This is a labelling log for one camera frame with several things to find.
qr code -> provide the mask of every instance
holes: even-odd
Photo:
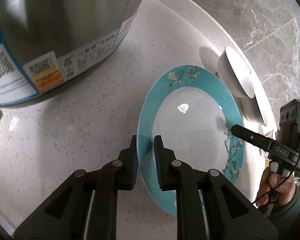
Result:
[[[50,68],[51,66],[53,66],[53,60],[52,57],[47,57],[42,61],[37,62],[34,65],[31,65],[29,67],[29,70],[31,71],[31,73],[33,75],[39,74],[42,71],[45,71],[46,69]]]
[[[0,52],[0,78],[15,70],[13,63],[4,51]]]

gray marble backsplash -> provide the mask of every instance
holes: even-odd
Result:
[[[295,0],[193,0],[236,41],[259,76],[279,121],[300,98],[300,7]]]

speckled white countertop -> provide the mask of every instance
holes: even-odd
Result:
[[[77,169],[92,171],[117,158],[137,133],[152,84],[184,64],[215,72],[229,35],[191,0],[144,0],[118,50],[98,68],[35,105],[3,108],[0,123],[0,210],[18,226]],[[270,105],[270,125],[275,129]],[[250,129],[257,125],[244,120]],[[255,198],[264,159],[246,145],[236,186]],[[176,218],[147,193],[141,175],[119,192],[118,239],[176,239]]]

teal plate rim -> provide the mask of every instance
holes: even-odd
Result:
[[[176,193],[161,191],[157,170],[152,156],[152,128],[155,116],[164,99],[181,87],[199,88],[208,93],[222,108],[228,128],[225,146],[228,161],[222,170],[223,175],[235,184],[243,161],[244,142],[231,134],[231,127],[242,125],[241,115],[236,102],[226,86],[212,73],[193,65],[175,67],[163,74],[152,86],[143,103],[137,131],[137,153],[142,180],[153,200],[166,212],[177,215]]]

product label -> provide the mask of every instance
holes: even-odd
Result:
[[[4,44],[0,44],[0,104],[13,104],[36,95]]]
[[[54,51],[25,64],[23,70],[41,93],[64,83]]]
[[[132,15],[129,19],[127,19],[126,21],[124,21],[120,27],[117,39],[115,41],[115,44],[117,44],[119,41],[121,41],[129,32],[130,26],[134,20],[134,18],[136,17],[136,15],[138,14],[139,10],[136,11],[136,13],[134,15]]]
[[[59,58],[67,80],[88,70],[113,52],[118,29]]]

